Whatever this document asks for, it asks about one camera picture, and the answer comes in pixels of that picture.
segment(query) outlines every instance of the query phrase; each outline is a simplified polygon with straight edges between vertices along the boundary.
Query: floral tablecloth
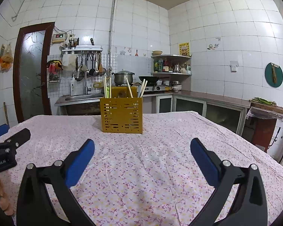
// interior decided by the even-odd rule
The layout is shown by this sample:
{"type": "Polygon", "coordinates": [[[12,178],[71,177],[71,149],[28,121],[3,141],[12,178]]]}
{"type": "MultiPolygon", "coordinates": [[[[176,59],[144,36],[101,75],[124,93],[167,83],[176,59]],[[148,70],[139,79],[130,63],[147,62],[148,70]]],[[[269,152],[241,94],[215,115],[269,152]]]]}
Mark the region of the floral tablecloth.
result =
{"type": "MultiPolygon", "coordinates": [[[[28,163],[52,165],[91,138],[95,154],[71,190],[97,226],[188,225],[214,190],[190,153],[195,137],[221,160],[241,167],[258,165],[269,224],[283,209],[283,167],[195,112],[144,114],[143,134],[103,133],[100,116],[36,116],[11,128],[0,141],[25,127],[31,138],[17,149],[18,165],[0,174],[15,209],[28,163]]],[[[52,187],[48,190],[57,213],[65,218],[52,187]]],[[[218,220],[226,216],[236,190],[234,186],[218,220]]]]}

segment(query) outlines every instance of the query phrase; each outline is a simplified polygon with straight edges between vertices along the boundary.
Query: black wok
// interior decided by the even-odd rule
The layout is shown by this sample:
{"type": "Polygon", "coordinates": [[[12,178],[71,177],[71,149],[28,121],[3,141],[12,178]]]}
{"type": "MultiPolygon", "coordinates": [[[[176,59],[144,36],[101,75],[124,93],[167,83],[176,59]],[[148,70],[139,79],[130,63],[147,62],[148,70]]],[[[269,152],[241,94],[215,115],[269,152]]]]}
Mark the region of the black wok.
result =
{"type": "Polygon", "coordinates": [[[139,76],[138,77],[141,81],[145,79],[148,83],[156,83],[158,81],[158,77],[156,76],[139,76]]]}

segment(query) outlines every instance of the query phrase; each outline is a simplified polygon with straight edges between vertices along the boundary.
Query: wall switch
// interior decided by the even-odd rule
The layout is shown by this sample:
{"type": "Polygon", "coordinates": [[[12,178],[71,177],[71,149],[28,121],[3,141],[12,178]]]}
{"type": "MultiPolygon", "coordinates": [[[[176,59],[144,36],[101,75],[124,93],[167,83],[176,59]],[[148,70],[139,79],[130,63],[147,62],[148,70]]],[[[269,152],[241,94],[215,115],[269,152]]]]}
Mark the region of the wall switch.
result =
{"type": "Polygon", "coordinates": [[[230,61],[231,71],[236,72],[238,65],[239,65],[238,61],[230,61]]]}

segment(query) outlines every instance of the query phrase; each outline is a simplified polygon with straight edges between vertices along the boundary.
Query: cabinet door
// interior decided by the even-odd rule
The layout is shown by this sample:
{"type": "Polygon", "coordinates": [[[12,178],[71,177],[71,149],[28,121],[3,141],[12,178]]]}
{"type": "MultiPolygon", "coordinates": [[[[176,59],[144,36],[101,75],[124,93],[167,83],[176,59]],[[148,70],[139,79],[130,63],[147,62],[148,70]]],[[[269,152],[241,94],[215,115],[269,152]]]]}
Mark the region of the cabinet door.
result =
{"type": "Polygon", "coordinates": [[[158,96],[156,113],[167,113],[172,111],[172,95],[158,96]]]}
{"type": "Polygon", "coordinates": [[[236,133],[241,116],[241,110],[231,109],[223,106],[206,104],[205,117],[236,133]]]}
{"type": "Polygon", "coordinates": [[[204,106],[205,101],[175,97],[175,111],[195,111],[199,115],[204,115],[204,106]]]}

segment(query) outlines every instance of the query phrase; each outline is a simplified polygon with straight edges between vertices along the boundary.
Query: plastic bag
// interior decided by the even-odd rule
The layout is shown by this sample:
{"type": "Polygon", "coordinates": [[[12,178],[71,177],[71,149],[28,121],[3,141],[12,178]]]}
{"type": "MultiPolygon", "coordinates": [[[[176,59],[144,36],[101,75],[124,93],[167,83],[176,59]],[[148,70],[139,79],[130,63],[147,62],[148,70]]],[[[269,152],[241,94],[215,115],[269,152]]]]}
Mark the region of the plastic bag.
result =
{"type": "Polygon", "coordinates": [[[14,61],[10,43],[6,46],[6,48],[4,50],[4,53],[3,53],[3,56],[2,56],[1,59],[3,61],[0,64],[1,70],[8,71],[11,68],[11,65],[12,65],[12,63],[14,61]]]}

